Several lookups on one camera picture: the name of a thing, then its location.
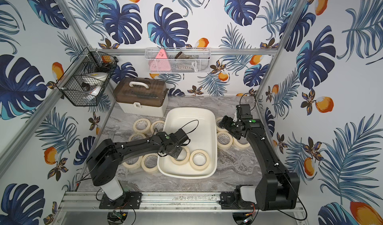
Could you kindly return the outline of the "cream masking tape roll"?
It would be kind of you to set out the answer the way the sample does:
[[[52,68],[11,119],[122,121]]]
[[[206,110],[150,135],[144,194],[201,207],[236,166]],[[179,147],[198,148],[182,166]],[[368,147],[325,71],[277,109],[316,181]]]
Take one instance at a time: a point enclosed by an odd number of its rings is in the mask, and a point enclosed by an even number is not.
[[[158,154],[147,154],[143,156],[141,167],[148,174],[153,174],[158,171]]]
[[[146,138],[147,138],[146,135],[143,133],[135,133],[129,137],[128,141],[132,142],[132,141],[142,140]]]
[[[165,126],[165,121],[158,120],[151,124],[150,131],[151,134],[156,134],[158,132],[162,132]]]
[[[136,170],[141,167],[143,157],[137,157],[123,162],[122,165],[128,170]]]
[[[133,130],[135,133],[149,134],[151,131],[151,122],[146,118],[138,119],[133,124]]]
[[[190,154],[189,163],[196,171],[203,171],[210,164],[210,157],[204,150],[194,150]]]
[[[182,150],[177,158],[171,157],[171,161],[175,165],[185,165],[189,162],[190,159],[190,151],[187,147],[182,147]]]
[[[221,150],[228,150],[233,144],[233,137],[227,132],[217,133],[217,146]]]
[[[218,133],[219,133],[219,132],[228,132],[226,129],[224,129],[224,128],[220,128],[220,127],[219,127],[219,124],[220,124],[221,120],[222,120],[222,117],[218,117],[218,118],[216,118],[216,120],[215,120],[215,123],[216,123],[216,131],[217,131]]]
[[[245,150],[250,147],[250,143],[244,137],[240,139],[233,138],[233,145],[239,150]]]

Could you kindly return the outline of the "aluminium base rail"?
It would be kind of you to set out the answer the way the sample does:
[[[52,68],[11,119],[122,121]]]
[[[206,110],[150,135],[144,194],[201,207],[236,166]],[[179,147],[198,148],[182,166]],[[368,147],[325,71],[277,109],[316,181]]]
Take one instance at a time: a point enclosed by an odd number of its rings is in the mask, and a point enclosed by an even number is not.
[[[133,208],[137,212],[247,212],[258,206],[234,201],[233,192],[129,192],[127,198],[109,201],[103,192],[66,192],[60,212],[98,212]]]

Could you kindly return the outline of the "white item in basket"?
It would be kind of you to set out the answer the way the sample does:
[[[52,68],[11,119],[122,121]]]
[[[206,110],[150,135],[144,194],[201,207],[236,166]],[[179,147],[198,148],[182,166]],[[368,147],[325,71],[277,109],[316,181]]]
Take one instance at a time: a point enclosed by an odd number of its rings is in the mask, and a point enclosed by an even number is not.
[[[81,76],[82,78],[81,87],[87,93],[87,96],[86,96],[87,100],[91,100],[99,94],[107,77],[108,77],[108,74],[105,72],[88,73]]]

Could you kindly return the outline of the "pink triangular item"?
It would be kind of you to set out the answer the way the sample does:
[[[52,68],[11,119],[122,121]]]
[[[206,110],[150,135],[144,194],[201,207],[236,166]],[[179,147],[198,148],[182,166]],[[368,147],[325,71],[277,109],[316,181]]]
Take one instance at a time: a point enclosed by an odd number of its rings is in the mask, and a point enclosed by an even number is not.
[[[171,70],[171,65],[164,49],[160,49],[156,57],[149,61],[149,71],[151,73],[165,73],[171,72]]]

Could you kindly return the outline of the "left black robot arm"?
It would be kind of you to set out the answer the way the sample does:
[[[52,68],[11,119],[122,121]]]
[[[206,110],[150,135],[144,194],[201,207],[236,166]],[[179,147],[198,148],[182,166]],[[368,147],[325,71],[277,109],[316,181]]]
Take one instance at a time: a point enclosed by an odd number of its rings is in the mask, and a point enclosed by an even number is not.
[[[149,138],[130,142],[106,139],[88,155],[86,165],[94,186],[99,186],[107,198],[114,201],[124,195],[116,178],[118,167],[133,158],[161,154],[178,158],[191,139],[183,129],[174,133],[158,132]]]

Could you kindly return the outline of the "white plastic storage tray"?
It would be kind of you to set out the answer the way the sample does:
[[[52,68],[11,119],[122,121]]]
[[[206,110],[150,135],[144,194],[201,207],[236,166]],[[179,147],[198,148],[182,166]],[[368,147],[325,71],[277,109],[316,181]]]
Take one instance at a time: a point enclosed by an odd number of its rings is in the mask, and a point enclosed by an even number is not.
[[[194,170],[190,163],[175,165],[170,156],[158,158],[159,171],[168,177],[179,179],[205,179],[212,176],[217,168],[217,131],[213,112],[203,108],[181,107],[169,111],[164,131],[174,133],[182,128],[191,139],[185,146],[190,154],[194,150],[204,150],[210,157],[210,164],[203,171]]]

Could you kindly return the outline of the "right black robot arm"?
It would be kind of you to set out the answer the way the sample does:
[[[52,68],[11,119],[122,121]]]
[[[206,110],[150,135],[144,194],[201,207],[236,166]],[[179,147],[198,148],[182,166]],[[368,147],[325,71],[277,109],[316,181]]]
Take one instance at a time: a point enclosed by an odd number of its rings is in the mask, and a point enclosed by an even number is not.
[[[266,131],[259,119],[254,119],[250,105],[236,106],[236,119],[224,116],[220,128],[225,129],[235,139],[245,138],[250,144],[259,163],[262,179],[256,186],[237,186],[235,206],[244,209],[253,203],[256,209],[289,210],[296,207],[300,179],[289,172],[270,145]]]

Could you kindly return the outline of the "brown lidded storage case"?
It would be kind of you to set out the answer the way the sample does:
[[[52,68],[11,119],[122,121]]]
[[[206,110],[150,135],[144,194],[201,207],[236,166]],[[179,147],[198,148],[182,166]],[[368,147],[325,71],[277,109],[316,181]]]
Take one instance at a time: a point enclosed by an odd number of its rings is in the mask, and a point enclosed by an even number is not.
[[[122,79],[113,95],[128,114],[163,117],[169,102],[165,82],[144,78]]]

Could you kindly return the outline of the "white mesh wall basket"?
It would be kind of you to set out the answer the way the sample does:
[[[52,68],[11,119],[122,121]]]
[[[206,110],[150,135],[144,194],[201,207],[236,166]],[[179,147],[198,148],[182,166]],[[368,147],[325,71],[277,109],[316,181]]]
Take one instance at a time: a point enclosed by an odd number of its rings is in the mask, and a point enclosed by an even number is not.
[[[146,48],[145,59],[148,64],[150,59],[156,57],[160,49],[166,51],[172,70],[157,74],[202,73],[208,70],[211,58],[209,48]]]

